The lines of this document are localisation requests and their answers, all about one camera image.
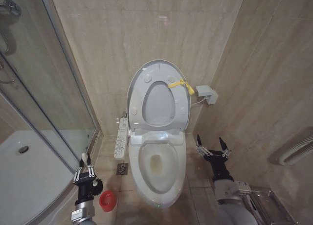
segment shower drain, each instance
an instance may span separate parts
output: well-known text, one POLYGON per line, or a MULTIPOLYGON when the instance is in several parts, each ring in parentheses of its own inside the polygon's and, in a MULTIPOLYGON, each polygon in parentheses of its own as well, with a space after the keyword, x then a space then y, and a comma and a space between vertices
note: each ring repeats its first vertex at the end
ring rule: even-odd
POLYGON ((116 175, 127 175, 128 163, 117 164, 116 175))
POLYGON ((21 147, 19 149, 19 153, 20 154, 23 154, 23 153, 26 153, 28 151, 29 147, 28 146, 24 146, 24 147, 21 147))

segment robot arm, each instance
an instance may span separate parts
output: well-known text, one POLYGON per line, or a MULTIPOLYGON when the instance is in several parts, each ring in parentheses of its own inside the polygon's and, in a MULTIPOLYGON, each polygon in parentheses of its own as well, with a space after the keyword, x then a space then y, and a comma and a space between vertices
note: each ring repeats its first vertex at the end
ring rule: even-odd
POLYGON ((93 196, 102 192, 103 184, 101 179, 97 179, 89 154, 87 156, 85 153, 82 154, 73 183, 78 186, 78 199, 75 202, 76 210, 71 214, 72 224, 95 225, 96 223, 92 221, 94 216, 93 196), (84 163, 88 171, 82 173, 84 163))
POLYGON ((245 182, 234 181, 225 166, 231 151, 220 138, 222 151, 207 150, 202 147, 201 139, 197 135, 197 151, 208 161, 213 169, 215 196, 219 203, 218 221, 220 225, 257 225, 252 214, 246 210, 241 193, 249 193, 251 189, 245 182))

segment toilet lid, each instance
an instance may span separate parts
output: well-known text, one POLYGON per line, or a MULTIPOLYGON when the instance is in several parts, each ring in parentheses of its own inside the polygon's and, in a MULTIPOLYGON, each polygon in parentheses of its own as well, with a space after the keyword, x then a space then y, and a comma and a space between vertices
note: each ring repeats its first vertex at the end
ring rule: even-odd
POLYGON ((190 95, 185 86, 168 85, 186 81, 172 63, 154 60, 134 75, 127 94, 127 113, 132 131, 184 130, 190 114, 190 95))

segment yellow tag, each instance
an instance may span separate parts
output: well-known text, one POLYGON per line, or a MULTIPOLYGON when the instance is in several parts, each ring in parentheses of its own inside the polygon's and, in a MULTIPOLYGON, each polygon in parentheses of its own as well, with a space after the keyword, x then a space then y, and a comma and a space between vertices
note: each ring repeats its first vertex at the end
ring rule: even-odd
POLYGON ((181 85, 181 86, 186 85, 190 95, 193 95, 195 93, 194 89, 192 89, 192 87, 187 82, 185 82, 182 79, 179 82, 175 82, 173 84, 168 85, 168 88, 173 88, 173 87, 176 87, 176 86, 179 86, 179 85, 181 85))

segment red cup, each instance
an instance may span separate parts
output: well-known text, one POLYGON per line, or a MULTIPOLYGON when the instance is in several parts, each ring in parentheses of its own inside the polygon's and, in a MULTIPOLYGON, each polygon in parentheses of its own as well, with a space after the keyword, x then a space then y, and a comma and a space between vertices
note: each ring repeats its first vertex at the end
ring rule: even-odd
POLYGON ((112 191, 103 192, 99 199, 99 204, 104 212, 110 212, 116 205, 116 197, 112 191))

